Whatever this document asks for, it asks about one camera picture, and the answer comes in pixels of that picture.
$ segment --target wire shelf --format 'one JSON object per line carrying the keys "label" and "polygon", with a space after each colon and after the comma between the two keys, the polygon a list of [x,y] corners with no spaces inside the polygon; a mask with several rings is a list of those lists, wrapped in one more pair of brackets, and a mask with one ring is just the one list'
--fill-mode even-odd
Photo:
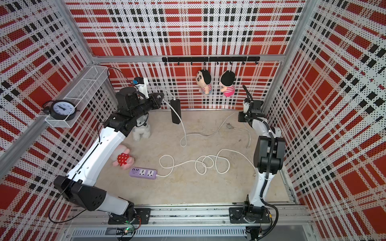
{"label": "wire shelf", "polygon": [[63,98],[75,104],[76,114],[71,120],[67,120],[69,115],[64,120],[56,120],[52,116],[46,117],[46,122],[52,127],[71,128],[78,120],[81,113],[84,111],[91,98],[95,95],[102,83],[107,79],[106,66],[90,66],[87,67],[81,80],[74,88]]}

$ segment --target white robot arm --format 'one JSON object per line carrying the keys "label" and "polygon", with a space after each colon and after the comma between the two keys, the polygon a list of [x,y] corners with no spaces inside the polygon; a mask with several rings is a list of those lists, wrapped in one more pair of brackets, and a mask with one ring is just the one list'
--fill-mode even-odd
{"label": "white robot arm", "polygon": [[134,219],[135,210],[132,202],[109,195],[94,185],[112,152],[136,126],[137,119],[150,110],[161,107],[163,93],[148,94],[143,86],[141,91],[144,93],[138,92],[134,87],[126,87],[116,93],[117,111],[103,124],[104,128],[99,138],[67,176],[55,178],[54,187],[67,201],[89,211],[100,210],[120,215],[123,217],[122,220]]}
{"label": "white robot arm", "polygon": [[[248,194],[242,211],[230,208],[231,223],[271,223],[264,233],[257,228],[251,229],[251,240],[260,240],[272,231],[278,221],[278,210],[274,205],[265,201],[269,184],[275,174],[281,170],[284,162],[285,140],[281,138],[281,130],[271,128],[265,115],[261,112],[263,101],[253,100],[247,88],[243,111],[239,112],[239,122],[247,122],[258,135],[258,141],[253,157],[257,175],[253,187]],[[275,221],[272,222],[267,206],[276,211]]]}

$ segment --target power strip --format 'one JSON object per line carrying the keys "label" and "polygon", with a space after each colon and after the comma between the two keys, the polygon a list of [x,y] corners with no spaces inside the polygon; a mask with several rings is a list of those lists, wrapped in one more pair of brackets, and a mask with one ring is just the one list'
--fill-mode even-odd
{"label": "power strip", "polygon": [[157,177],[157,170],[132,167],[129,176],[154,180]]}

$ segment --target stuffed toy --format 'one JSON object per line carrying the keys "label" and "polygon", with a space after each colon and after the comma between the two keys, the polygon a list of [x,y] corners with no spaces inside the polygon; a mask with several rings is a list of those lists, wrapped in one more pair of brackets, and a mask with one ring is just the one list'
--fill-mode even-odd
{"label": "stuffed toy", "polygon": [[119,144],[113,151],[110,158],[114,161],[113,166],[120,165],[123,170],[129,169],[134,164],[134,157],[129,155],[130,149]]}
{"label": "stuffed toy", "polygon": [[233,83],[235,82],[235,73],[230,70],[222,73],[220,77],[219,85],[222,87],[220,90],[226,97],[230,97],[235,93],[235,87]]}
{"label": "stuffed toy", "polygon": [[202,69],[197,72],[196,83],[201,87],[201,91],[204,94],[210,94],[212,92],[212,84],[210,83],[212,78],[209,71]]}
{"label": "stuffed toy", "polygon": [[147,123],[149,114],[141,116],[137,119],[137,126],[135,126],[132,130],[133,139],[138,142],[142,138],[150,137],[150,124]]}

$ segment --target mounting plate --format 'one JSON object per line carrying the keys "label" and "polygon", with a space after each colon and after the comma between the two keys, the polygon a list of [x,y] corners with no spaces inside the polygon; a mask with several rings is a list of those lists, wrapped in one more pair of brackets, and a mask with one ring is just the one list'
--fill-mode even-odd
{"label": "mounting plate", "polygon": [[[141,225],[148,224],[150,218],[150,208],[135,208],[137,215],[141,217]],[[125,224],[126,218],[121,215],[112,213],[108,219],[108,224]],[[131,224],[139,224],[139,219],[136,217]]]}
{"label": "mounting plate", "polygon": [[230,207],[229,208],[229,219],[230,223],[270,223],[271,220],[269,218],[269,213],[266,208],[264,208],[263,216],[248,219],[248,217],[245,217],[243,215],[243,208],[242,207]]}

